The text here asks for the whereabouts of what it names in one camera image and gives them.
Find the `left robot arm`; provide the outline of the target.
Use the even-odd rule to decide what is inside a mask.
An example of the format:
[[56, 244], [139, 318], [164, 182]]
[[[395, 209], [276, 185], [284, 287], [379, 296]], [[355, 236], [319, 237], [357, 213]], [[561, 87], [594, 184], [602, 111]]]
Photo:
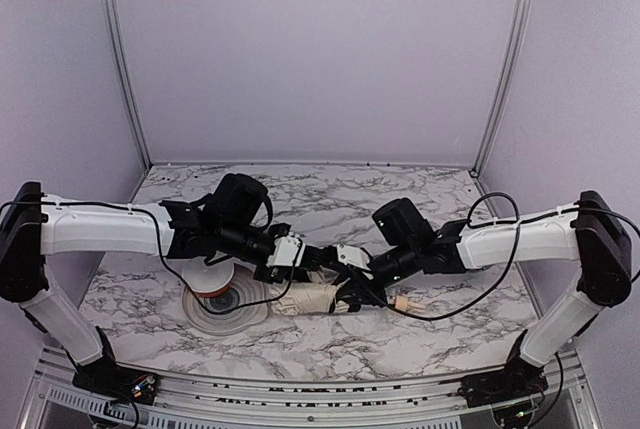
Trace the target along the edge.
[[267, 188], [244, 174], [227, 174], [215, 192], [193, 202], [117, 205], [48, 195], [24, 183], [2, 204], [1, 297], [20, 306], [42, 332], [66, 351], [74, 386], [131, 404], [150, 405], [157, 374], [120, 365], [102, 329], [92, 325], [48, 271], [49, 255], [129, 252], [162, 262], [214, 263], [218, 252], [254, 265], [260, 280], [292, 279], [304, 242], [287, 224], [252, 221], [270, 209]]

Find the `beige and black umbrella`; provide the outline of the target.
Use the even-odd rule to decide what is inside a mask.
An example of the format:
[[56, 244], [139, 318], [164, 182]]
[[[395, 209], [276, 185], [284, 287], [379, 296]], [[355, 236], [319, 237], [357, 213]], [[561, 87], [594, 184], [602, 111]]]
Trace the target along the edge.
[[325, 273], [313, 273], [308, 283], [293, 282], [287, 293], [275, 302], [269, 304], [277, 315], [320, 315], [320, 314], [348, 314], [357, 312], [335, 312], [333, 303], [337, 287], [332, 282], [338, 276]]

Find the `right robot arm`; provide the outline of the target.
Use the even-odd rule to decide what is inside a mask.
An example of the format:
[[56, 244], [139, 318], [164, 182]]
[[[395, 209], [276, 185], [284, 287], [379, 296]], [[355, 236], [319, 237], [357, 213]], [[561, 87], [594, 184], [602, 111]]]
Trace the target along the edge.
[[466, 376], [459, 393], [470, 407], [522, 398], [547, 389], [544, 366], [598, 314], [630, 295], [638, 276], [632, 268], [630, 220], [613, 212], [596, 191], [577, 202], [537, 214], [474, 223], [470, 218], [433, 229], [414, 203], [395, 199], [373, 221], [390, 250], [369, 256], [359, 248], [337, 247], [329, 268], [348, 282], [341, 299], [385, 306], [385, 289], [418, 272], [462, 274], [501, 265], [571, 260], [577, 275], [558, 300], [514, 342], [504, 366]]

